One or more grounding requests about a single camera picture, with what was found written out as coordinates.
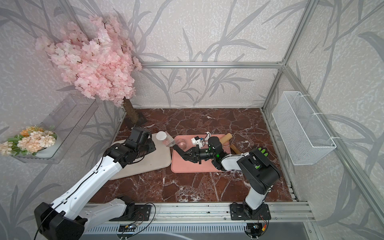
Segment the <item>wooden dough roller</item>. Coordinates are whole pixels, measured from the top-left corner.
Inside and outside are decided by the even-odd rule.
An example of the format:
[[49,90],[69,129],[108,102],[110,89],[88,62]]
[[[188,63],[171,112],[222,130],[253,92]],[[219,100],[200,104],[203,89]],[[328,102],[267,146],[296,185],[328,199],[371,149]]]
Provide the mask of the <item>wooden dough roller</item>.
[[[231,133],[227,133],[224,137],[220,138],[220,142],[224,146],[227,142],[229,143],[232,138],[233,135]],[[235,154],[241,154],[241,151],[234,144],[230,144],[230,149]]]

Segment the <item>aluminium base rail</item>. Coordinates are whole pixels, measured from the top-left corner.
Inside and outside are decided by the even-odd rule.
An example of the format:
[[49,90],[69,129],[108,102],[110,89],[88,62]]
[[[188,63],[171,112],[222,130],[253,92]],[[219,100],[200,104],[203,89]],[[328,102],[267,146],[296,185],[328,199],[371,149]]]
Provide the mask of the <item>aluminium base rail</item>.
[[[315,217],[306,202],[266,203],[271,214],[271,222],[313,222]],[[155,223],[228,223],[235,215],[230,203],[157,203],[148,212]],[[80,216],[88,219],[86,225],[100,225],[125,214],[128,206],[120,199],[106,204],[71,204],[67,202],[56,209],[65,212],[65,217],[75,219]]]

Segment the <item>metal ring cutter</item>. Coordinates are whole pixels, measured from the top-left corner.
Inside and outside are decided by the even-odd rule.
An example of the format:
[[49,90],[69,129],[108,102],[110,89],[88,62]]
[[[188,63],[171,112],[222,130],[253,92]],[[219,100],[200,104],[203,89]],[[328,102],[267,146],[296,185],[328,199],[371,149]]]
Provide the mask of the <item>metal ring cutter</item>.
[[179,146],[180,149],[183,151],[187,150],[188,144],[185,139],[178,139],[176,141],[176,144]]

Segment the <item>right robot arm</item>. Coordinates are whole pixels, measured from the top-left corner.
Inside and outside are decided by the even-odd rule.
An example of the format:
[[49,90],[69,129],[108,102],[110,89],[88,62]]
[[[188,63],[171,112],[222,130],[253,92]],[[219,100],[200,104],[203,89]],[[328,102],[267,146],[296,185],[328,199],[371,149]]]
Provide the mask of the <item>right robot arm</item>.
[[206,149],[196,145],[184,151],[177,144],[173,145],[173,149],[185,161],[201,164],[202,161],[210,160],[212,165],[221,172],[241,171],[243,173],[251,188],[242,204],[230,205],[232,220],[271,220],[265,199],[282,173],[268,159],[265,149],[254,148],[248,153],[236,155],[226,153],[223,143],[231,138],[231,134],[222,138],[210,137]]

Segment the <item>white dough piece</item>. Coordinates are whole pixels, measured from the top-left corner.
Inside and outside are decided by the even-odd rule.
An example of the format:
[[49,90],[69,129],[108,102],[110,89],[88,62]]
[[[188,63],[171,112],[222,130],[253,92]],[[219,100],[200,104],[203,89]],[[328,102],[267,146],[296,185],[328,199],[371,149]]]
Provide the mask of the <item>white dough piece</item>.
[[157,140],[159,140],[159,141],[164,141],[164,140],[167,139],[167,137],[168,137],[168,135],[167,135],[167,133],[164,132],[164,131],[159,131],[158,133],[156,133],[156,138],[157,138]]

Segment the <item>beige rectangular tray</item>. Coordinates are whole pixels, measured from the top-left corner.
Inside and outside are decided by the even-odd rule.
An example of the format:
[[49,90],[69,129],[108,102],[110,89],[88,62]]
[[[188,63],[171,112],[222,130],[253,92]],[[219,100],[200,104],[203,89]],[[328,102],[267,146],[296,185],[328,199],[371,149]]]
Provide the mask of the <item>beige rectangular tray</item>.
[[145,158],[138,164],[126,166],[113,177],[111,177],[110,180],[126,178],[170,166],[172,162],[170,148],[159,141],[156,138],[156,135],[156,133],[152,134],[152,140],[154,141],[156,147],[154,152],[146,155]]

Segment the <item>clear acrylic wall shelf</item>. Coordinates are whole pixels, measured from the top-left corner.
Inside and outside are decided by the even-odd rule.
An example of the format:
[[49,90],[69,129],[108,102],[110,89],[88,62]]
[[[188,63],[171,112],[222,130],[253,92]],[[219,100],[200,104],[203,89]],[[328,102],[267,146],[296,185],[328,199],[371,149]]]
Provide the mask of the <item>clear acrylic wall shelf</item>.
[[41,123],[40,127],[58,135],[56,143],[33,155],[18,155],[23,163],[58,164],[98,109],[94,99],[68,95]]

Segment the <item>pink cherry blossom tree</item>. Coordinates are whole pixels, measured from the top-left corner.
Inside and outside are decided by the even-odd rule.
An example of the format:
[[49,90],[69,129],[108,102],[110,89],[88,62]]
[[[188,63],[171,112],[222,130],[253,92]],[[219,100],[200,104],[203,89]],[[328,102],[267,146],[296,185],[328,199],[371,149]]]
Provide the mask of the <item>pink cherry blossom tree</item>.
[[136,113],[130,99],[136,93],[133,73],[141,71],[142,64],[134,56],[134,45],[116,16],[90,16],[89,20],[97,28],[93,39],[69,22],[61,29],[62,42],[54,43],[41,36],[36,40],[36,49],[49,56],[64,82],[89,99],[99,98],[123,107],[129,121],[138,127],[144,119]]

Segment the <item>pink rectangular tray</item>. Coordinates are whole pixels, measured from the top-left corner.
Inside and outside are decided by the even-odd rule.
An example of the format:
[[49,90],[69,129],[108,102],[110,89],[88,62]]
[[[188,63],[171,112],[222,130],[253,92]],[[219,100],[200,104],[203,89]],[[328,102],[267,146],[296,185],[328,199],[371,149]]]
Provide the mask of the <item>pink rectangular tray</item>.
[[[224,137],[225,135],[212,135],[211,137]],[[194,138],[196,136],[193,136],[193,135],[183,135],[183,136],[177,136],[175,138],[175,141],[177,141],[178,139],[185,139],[187,144],[188,144],[188,147],[187,147],[187,150],[194,147],[194,145],[192,144],[191,142],[191,139]],[[203,138],[205,141],[209,140],[208,138],[205,139],[205,136],[203,135],[199,135],[200,138]],[[224,145],[224,150],[225,152],[231,153],[230,151],[230,147],[229,147],[229,143],[227,142],[225,145]],[[213,164],[211,163],[211,160],[208,160],[208,161],[202,161],[201,164],[194,164],[192,162],[189,162],[189,161],[185,161],[182,159],[182,156],[180,156],[174,149],[173,149],[173,155],[172,155],[172,164],[171,164],[171,170],[174,172],[174,173],[209,173],[209,172],[224,172],[224,171],[219,171],[217,170]]]

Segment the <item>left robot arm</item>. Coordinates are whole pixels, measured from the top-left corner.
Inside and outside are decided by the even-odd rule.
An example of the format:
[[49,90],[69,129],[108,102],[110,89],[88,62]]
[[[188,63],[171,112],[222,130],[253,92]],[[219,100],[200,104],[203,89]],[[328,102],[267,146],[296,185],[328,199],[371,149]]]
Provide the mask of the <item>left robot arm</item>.
[[48,240],[78,240],[89,229],[109,220],[143,220],[129,197],[120,197],[85,210],[85,205],[101,187],[128,165],[133,165],[154,152],[152,134],[133,128],[122,144],[110,146],[97,164],[73,187],[52,203],[41,203],[34,210],[37,233]]

